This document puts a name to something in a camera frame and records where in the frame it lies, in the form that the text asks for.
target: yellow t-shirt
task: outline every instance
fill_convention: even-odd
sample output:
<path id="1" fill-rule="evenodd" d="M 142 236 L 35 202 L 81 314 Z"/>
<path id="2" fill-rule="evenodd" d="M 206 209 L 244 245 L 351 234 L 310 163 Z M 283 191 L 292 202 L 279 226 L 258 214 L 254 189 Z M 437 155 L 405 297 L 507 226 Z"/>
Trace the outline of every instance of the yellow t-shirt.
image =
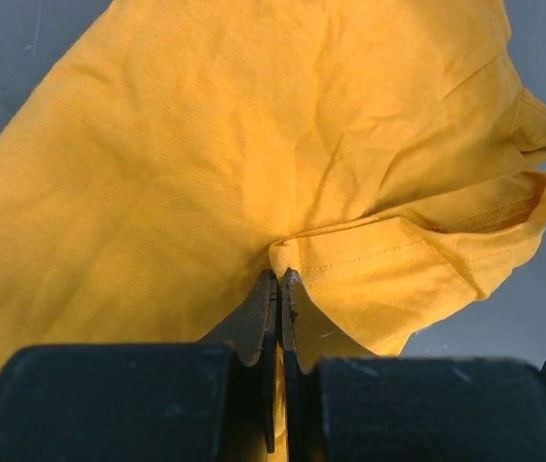
<path id="1" fill-rule="evenodd" d="M 115 0 L 0 136 L 0 367 L 197 340 L 266 268 L 378 354 L 487 298 L 546 229 L 509 37 L 501 0 Z"/>

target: stitching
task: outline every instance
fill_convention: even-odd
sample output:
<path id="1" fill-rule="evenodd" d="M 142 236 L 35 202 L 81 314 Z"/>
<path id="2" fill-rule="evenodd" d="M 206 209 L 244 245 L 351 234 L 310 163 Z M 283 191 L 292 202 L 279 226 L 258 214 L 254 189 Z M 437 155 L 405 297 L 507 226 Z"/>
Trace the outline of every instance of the stitching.
<path id="1" fill-rule="evenodd" d="M 490 260 L 491 258 L 494 258 L 494 257 L 504 257 L 506 255 L 515 255 L 516 253 L 518 252 L 501 252 L 501 253 L 494 253 L 492 255 L 488 255 L 486 257 L 480 257 L 480 258 L 475 258 L 473 260 L 467 260 L 467 263 L 474 263 L 474 262 L 480 262 L 482 260 Z"/>
<path id="2" fill-rule="evenodd" d="M 423 242 L 424 241 L 416 241 L 415 243 L 399 245 L 397 247 L 391 247 L 391 248 L 387 248 L 385 250 L 381 250 L 380 252 L 370 253 L 369 255 L 363 255 L 362 257 L 354 258 L 353 260 L 349 260 L 347 262 L 333 263 L 332 265 L 326 265 L 324 267 L 307 267 L 307 268 L 299 269 L 299 271 L 309 272 L 309 271 L 327 270 L 329 268 L 341 267 L 343 265 L 349 265 L 350 263 L 359 262 L 361 260 L 367 260 L 369 258 L 373 258 L 375 256 L 378 256 L 378 255 L 381 255 L 381 254 L 384 254 L 384 253 L 392 252 L 394 250 L 399 250 L 399 249 L 402 249 L 402 248 L 412 247 L 414 245 L 418 245 L 418 244 L 421 244 Z"/>
<path id="3" fill-rule="evenodd" d="M 402 263 L 407 263 L 407 262 L 411 262 L 412 260 L 419 260 L 421 258 L 423 258 L 424 256 L 426 255 L 431 255 L 432 253 L 436 253 L 434 251 L 431 251 L 431 252 L 427 252 L 426 254 L 422 254 L 422 255 L 418 255 L 418 256 L 414 256 L 414 257 L 410 257 L 410 258 L 407 258 L 407 259 L 404 259 L 404 260 L 401 260 L 400 262 L 398 263 L 393 263 L 393 264 L 390 264 L 390 265 L 386 265 L 385 267 L 380 267 L 378 269 L 375 269 L 373 271 L 368 271 L 368 272 L 361 272 L 359 274 L 355 274 L 354 276 L 351 276 L 351 277 L 343 277 L 339 280 L 335 280 L 335 281 L 326 281 L 326 282 L 319 282 L 317 284 L 307 284 L 306 287 L 322 287 L 322 286 L 328 286 L 328 285 L 331 285 L 331 284 L 335 284 L 339 281 L 351 281 L 353 279 L 360 279 L 362 277 L 366 277 L 366 276 L 370 276 L 372 274 L 376 274 L 377 272 L 381 272 L 383 270 L 388 270 L 390 268 L 394 268 L 394 267 L 398 267 L 400 266 Z"/>
<path id="4" fill-rule="evenodd" d="M 512 129 L 508 134 L 508 138 L 511 138 L 514 135 L 514 133 L 516 133 L 518 131 L 519 118 L 521 116 L 521 108 L 523 107 L 523 99 L 526 97 L 525 93 L 527 92 L 527 89 L 525 87 L 523 87 L 523 84 L 521 84 L 520 78 L 517 77 L 516 80 L 517 80 L 517 83 L 521 86 L 521 94 L 519 95 L 519 100 L 518 100 L 518 103 L 516 105 L 516 110 L 515 110 L 515 113 L 514 113 L 514 122 L 512 123 Z"/>
<path id="5" fill-rule="evenodd" d="M 456 226 L 460 223 L 462 223 L 463 221 L 468 221 L 468 220 L 471 220 L 471 219 L 474 219 L 474 218 L 479 218 L 479 217 L 484 217 L 486 215 L 490 215 L 490 214 L 493 214 L 493 213 L 496 213 L 496 212 L 499 212 L 501 210 L 504 210 L 504 209 L 507 209 L 507 208 L 510 208 L 510 207 L 513 207 L 515 205 L 519 205 L 529 199 L 533 199 L 535 197 L 535 194 L 532 194 L 532 195 L 529 195 L 523 199 L 520 199 L 520 200 L 517 200 L 516 202 L 511 202 L 509 204 L 506 204 L 506 205 L 501 205 L 500 207 L 497 207 L 495 209 L 492 209 L 492 210 L 489 210 L 489 211 L 486 211 L 486 212 L 481 212 L 479 214 L 476 214 L 476 215 L 472 215 L 470 217 L 466 217 L 464 219 L 460 219 L 459 221 L 455 221 L 453 223 L 450 223 L 450 224 L 447 224 L 446 226 L 443 226 L 443 227 L 437 227 L 437 228 L 434 228 L 434 229 L 448 229 L 448 228 L 452 228 L 453 226 Z"/>
<path id="6" fill-rule="evenodd" d="M 543 110 L 539 105 L 541 103 L 541 101 L 538 101 L 538 103 L 534 103 L 534 101 L 530 101 L 529 99 L 526 99 L 526 98 L 521 98 L 521 103 L 525 104 L 526 106 L 528 106 L 530 109 L 533 109 L 534 111 L 536 111 L 537 113 L 539 113 L 540 115 L 546 117 L 546 111 Z"/>

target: gray background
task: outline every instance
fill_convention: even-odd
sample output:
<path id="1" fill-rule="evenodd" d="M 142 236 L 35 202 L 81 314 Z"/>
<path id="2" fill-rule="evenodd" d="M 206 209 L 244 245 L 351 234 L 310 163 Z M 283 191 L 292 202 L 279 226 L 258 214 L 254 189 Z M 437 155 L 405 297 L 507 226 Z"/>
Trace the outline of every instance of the gray background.
<path id="1" fill-rule="evenodd" d="M 0 131 L 109 0 L 0 0 Z M 509 53 L 546 103 L 546 0 L 507 0 Z M 413 336 L 403 355 L 546 358 L 546 236 L 537 255 L 487 301 Z"/>

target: yellow fabric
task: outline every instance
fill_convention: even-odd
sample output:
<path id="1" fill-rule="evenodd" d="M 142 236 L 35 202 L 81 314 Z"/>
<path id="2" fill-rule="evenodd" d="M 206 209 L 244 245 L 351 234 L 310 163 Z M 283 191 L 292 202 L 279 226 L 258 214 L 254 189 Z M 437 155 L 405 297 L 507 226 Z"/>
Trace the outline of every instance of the yellow fabric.
<path id="1" fill-rule="evenodd" d="M 509 37 L 501 0 L 115 0 L 0 136 L 0 367 L 194 341 L 266 268 L 379 354 L 489 297 L 546 228 Z"/>

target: t-shirt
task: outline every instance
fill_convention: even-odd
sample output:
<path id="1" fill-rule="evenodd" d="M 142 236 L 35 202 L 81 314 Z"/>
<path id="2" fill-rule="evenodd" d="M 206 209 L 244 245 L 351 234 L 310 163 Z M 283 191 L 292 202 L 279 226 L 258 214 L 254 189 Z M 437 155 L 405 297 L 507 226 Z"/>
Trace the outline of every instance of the t-shirt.
<path id="1" fill-rule="evenodd" d="M 489 297 L 546 229 L 509 38 L 501 0 L 115 0 L 0 136 L 0 368 L 195 341 L 264 269 L 382 355 Z"/>

